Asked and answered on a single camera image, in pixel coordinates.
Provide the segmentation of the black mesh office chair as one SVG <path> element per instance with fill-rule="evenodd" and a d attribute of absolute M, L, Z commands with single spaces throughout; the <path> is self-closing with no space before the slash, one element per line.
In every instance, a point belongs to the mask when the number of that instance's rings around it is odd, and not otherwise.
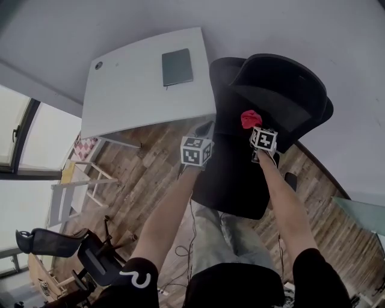
<path fill-rule="evenodd" d="M 87 290 L 85 276 L 89 275 L 99 286 L 108 286 L 122 269 L 126 261 L 117 250 L 134 243 L 138 237 L 132 234 L 120 245 L 112 244 L 109 234 L 109 216 L 104 216 L 105 240 L 101 240 L 89 229 L 82 229 L 74 235 L 64 235 L 48 229 L 35 228 L 31 232 L 16 231 L 16 243 L 21 252 L 36 256 L 70 258 L 77 255 L 83 269 L 72 271 L 71 277 L 81 290 Z"/>

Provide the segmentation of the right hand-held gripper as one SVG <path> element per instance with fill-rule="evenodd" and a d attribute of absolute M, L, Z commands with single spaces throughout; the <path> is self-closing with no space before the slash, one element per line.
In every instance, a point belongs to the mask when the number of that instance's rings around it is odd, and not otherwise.
<path fill-rule="evenodd" d="M 253 149 L 251 159 L 253 163 L 259 163 L 257 151 L 260 149 L 266 152 L 273 162 L 277 164 L 274 159 L 274 155 L 277 150 L 277 132 L 254 126 L 249 142 L 251 148 Z"/>

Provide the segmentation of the person's light grey trousers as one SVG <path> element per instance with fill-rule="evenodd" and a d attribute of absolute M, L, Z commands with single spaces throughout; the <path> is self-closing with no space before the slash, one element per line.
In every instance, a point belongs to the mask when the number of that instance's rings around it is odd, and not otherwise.
<path fill-rule="evenodd" d="M 192 202 L 196 238 L 192 275 L 223 263 L 241 263 L 276 270 L 259 235 L 241 218 Z"/>

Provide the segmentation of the white curved desk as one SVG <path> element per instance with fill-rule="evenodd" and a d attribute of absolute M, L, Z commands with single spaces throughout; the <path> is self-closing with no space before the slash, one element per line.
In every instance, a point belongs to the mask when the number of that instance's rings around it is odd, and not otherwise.
<path fill-rule="evenodd" d="M 188 49 L 193 79 L 163 85 L 162 55 Z M 92 61 L 82 108 L 81 137 L 139 147 L 116 133 L 216 114 L 200 27 L 149 37 Z"/>

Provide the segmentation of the yellow flat board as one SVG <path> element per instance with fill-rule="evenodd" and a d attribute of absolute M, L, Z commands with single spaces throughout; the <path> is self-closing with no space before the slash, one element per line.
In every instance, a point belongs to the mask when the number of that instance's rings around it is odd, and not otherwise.
<path fill-rule="evenodd" d="M 75 169 L 75 161 L 67 160 L 66 164 L 62 170 L 62 176 L 61 176 L 61 181 L 60 184 L 67 184 L 72 181 L 72 177 L 74 174 L 74 169 Z"/>

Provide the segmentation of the pink checkered bag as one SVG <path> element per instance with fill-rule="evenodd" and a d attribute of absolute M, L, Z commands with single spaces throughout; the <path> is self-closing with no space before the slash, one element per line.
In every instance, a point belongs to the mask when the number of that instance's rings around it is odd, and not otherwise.
<path fill-rule="evenodd" d="M 97 138 L 82 139 L 80 135 L 77 136 L 73 150 L 75 155 L 81 160 L 85 161 L 87 156 L 91 153 L 95 145 L 97 144 Z"/>

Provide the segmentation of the person's left forearm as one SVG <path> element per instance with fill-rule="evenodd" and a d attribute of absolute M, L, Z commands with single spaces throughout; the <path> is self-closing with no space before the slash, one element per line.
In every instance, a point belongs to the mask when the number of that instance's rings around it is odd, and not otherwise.
<path fill-rule="evenodd" d="M 151 261 L 160 271 L 170 251 L 200 173 L 187 167 L 150 214 L 141 230 L 131 258 Z"/>

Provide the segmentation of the person's right forearm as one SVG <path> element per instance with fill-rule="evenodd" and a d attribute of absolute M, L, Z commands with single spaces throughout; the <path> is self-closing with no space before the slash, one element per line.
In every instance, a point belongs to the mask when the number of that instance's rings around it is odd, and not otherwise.
<path fill-rule="evenodd" d="M 258 150 L 257 155 L 268 185 L 278 230 L 291 261 L 294 261 L 304 250 L 318 248 L 306 209 L 294 190 L 282 178 L 271 157 L 263 150 Z"/>

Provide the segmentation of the black chair headrest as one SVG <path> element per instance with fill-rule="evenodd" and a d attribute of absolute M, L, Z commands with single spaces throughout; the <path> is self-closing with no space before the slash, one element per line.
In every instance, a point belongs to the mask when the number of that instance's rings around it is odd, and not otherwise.
<path fill-rule="evenodd" d="M 256 105 L 267 124 L 286 134 L 318 126 L 334 111 L 323 82 L 307 67 L 279 55 L 246 59 L 230 86 Z"/>

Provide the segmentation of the person's black shirt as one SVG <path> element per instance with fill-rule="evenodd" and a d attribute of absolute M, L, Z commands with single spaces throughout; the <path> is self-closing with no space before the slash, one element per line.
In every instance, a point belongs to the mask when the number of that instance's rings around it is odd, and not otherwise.
<path fill-rule="evenodd" d="M 352 308 L 344 284 L 319 250 L 301 252 L 292 272 L 294 308 Z M 132 258 L 92 308 L 159 308 L 157 282 L 158 270 L 151 261 Z M 283 285 L 275 271 L 220 263 L 193 275 L 183 308 L 273 308 L 284 301 Z"/>

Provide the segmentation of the dark green notebook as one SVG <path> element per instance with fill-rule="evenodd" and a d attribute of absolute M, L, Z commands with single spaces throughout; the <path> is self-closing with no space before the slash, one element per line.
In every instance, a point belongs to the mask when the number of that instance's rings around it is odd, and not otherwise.
<path fill-rule="evenodd" d="M 164 87 L 193 81 L 189 49 L 162 54 L 162 80 Z"/>

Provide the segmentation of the white wooden chair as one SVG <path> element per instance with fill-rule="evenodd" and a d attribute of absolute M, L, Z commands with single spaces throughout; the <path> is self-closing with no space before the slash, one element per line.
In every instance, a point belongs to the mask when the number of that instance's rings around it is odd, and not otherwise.
<path fill-rule="evenodd" d="M 118 180 L 103 171 L 93 162 L 75 161 L 72 181 L 51 185 L 51 203 L 46 227 L 64 226 L 66 222 L 82 213 L 85 199 L 92 200 L 97 210 L 108 205 L 96 196 L 97 188 L 104 184 L 117 183 Z"/>

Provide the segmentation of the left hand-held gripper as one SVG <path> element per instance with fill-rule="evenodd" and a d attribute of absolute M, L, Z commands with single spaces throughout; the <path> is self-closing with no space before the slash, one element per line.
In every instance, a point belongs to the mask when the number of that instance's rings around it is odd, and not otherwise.
<path fill-rule="evenodd" d="M 182 170 L 189 166 L 205 169 L 212 157 L 214 142 L 212 141 L 215 122 L 210 120 L 195 128 L 195 137 L 182 137 L 180 145 L 180 158 Z"/>

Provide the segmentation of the red cloth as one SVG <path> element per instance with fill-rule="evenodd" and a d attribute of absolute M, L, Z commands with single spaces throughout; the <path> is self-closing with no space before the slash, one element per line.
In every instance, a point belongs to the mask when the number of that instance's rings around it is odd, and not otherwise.
<path fill-rule="evenodd" d="M 241 124 L 244 129 L 254 127 L 261 128 L 263 125 L 261 116 L 254 110 L 244 111 L 241 114 Z"/>

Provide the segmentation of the frosted glass door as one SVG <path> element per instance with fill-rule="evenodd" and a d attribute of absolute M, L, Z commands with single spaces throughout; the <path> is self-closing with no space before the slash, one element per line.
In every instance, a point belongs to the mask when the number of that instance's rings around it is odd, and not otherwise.
<path fill-rule="evenodd" d="M 341 197 L 332 197 L 332 199 L 362 228 L 385 236 L 385 206 L 356 202 Z"/>

